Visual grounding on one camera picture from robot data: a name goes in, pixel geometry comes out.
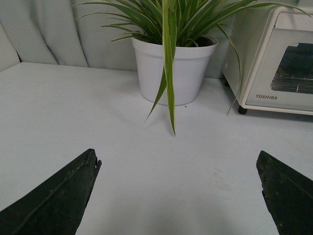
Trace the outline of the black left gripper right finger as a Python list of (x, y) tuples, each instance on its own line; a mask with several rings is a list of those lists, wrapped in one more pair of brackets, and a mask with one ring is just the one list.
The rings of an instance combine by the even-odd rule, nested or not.
[(313, 233), (313, 181), (261, 151), (256, 167), (262, 195), (280, 235)]

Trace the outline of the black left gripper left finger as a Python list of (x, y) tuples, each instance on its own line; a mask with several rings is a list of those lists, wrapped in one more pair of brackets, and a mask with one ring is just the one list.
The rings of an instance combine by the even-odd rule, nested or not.
[(88, 149), (0, 212), (2, 235), (74, 235), (102, 162)]

